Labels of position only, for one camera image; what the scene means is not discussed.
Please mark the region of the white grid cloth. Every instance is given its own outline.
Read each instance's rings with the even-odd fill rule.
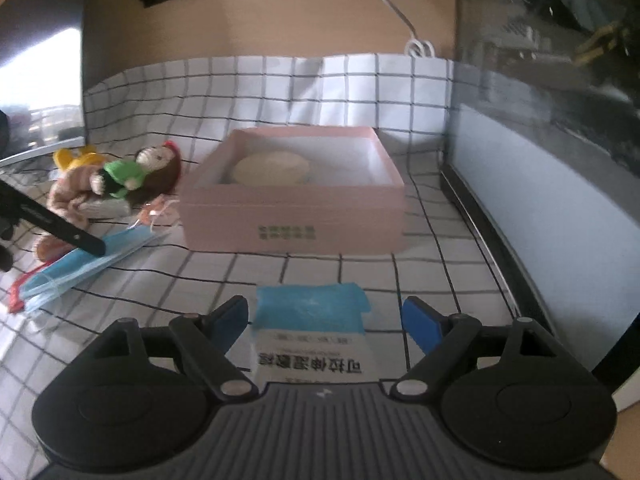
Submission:
[[[384,381],[402,376],[422,353],[400,321],[416,295],[443,314],[465,312],[484,324],[509,324],[513,300],[478,236],[439,187],[438,154],[449,103],[452,63],[396,55],[324,59],[190,59],[119,73],[84,98],[89,140],[101,152],[133,155],[166,140],[182,152],[184,171],[230,131],[256,125],[372,126],[406,183],[408,249],[382,256],[196,253],[181,228],[62,296],[46,328],[23,316],[0,317],[0,478],[32,478],[46,464],[31,425],[36,396],[114,320],[161,326],[181,313],[206,314],[235,294],[255,312],[256,285],[355,282],[372,306],[366,338]],[[2,176],[44,200],[50,157],[20,163]],[[98,236],[128,219],[99,221]],[[0,279],[0,298],[36,265],[35,230],[21,225],[10,250],[15,267]],[[249,372],[250,332],[229,351]]]

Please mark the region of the white cable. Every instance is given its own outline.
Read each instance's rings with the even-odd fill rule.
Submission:
[[[404,46],[404,53],[407,56],[412,57],[427,57],[427,50],[429,51],[429,57],[435,57],[436,51],[433,47],[431,41],[422,41],[418,39],[418,35],[415,31],[414,24],[409,21],[409,18],[404,15],[402,10],[398,9],[394,3],[390,0],[382,0],[389,9],[396,13],[398,18],[400,18],[404,24],[409,28],[409,32],[411,33],[411,39],[407,41]]]

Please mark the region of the open box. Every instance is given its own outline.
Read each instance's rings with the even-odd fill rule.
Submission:
[[[276,150],[310,162],[306,184],[229,183],[242,158]],[[236,130],[185,176],[178,196],[193,251],[381,254],[402,240],[404,183],[372,128]]]

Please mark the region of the beige disc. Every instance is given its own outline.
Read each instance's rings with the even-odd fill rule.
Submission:
[[[291,152],[249,155],[231,171],[231,179],[245,186],[295,186],[309,178],[309,161]]]

